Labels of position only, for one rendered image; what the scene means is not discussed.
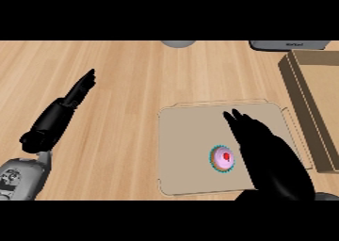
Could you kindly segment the dark grey flat appliance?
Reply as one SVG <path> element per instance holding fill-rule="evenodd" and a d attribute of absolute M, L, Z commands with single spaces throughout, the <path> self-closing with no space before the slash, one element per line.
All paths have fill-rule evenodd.
<path fill-rule="evenodd" d="M 329 40 L 251 40 L 249 44 L 258 51 L 324 50 Z"/>

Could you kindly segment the grey round object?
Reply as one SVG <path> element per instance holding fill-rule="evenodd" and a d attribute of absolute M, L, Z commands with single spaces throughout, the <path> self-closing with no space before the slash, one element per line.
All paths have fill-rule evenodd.
<path fill-rule="evenodd" d="M 162 40 L 161 41 L 165 46 L 171 48 L 186 48 L 189 47 L 196 41 L 195 40 Z"/>

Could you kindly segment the pink frosted cupcake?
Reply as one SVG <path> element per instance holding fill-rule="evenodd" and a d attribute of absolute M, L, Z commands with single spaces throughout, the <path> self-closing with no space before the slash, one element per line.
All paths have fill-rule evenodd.
<path fill-rule="evenodd" d="M 225 145 L 215 145 L 209 151 L 208 161 L 212 168 L 227 173 L 234 167 L 234 157 L 230 148 Z"/>

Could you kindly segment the beige flat tray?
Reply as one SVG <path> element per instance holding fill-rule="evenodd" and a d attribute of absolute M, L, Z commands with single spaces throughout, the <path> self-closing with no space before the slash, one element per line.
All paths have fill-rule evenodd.
<path fill-rule="evenodd" d="M 299 158 L 296 126 L 289 110 L 267 101 L 175 104 L 158 113 L 158 187 L 164 195 L 199 195 L 252 189 L 239 144 L 223 113 L 236 109 L 261 121 Z M 234 167 L 218 172 L 208 161 L 215 145 L 225 145 Z"/>

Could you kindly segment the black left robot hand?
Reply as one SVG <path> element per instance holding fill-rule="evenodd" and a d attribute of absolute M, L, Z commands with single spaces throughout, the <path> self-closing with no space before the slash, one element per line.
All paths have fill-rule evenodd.
<path fill-rule="evenodd" d="M 47 152 L 56 146 L 75 110 L 94 87 L 94 70 L 90 70 L 75 83 L 62 98 L 57 98 L 40 114 L 31 130 L 22 135 L 19 142 L 26 153 Z"/>

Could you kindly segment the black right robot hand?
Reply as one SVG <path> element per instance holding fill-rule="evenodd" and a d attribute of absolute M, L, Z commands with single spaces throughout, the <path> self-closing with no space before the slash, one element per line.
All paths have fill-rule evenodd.
<path fill-rule="evenodd" d="M 236 201 L 314 201 L 310 176 L 283 139 L 261 121 L 236 109 L 223 115 L 254 183 L 254 190 L 245 190 Z"/>

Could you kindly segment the brown cardboard box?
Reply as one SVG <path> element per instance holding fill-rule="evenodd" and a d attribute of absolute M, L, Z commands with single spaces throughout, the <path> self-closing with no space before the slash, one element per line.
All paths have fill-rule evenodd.
<path fill-rule="evenodd" d="M 279 70 L 315 169 L 339 173 L 339 51 L 292 50 Z"/>

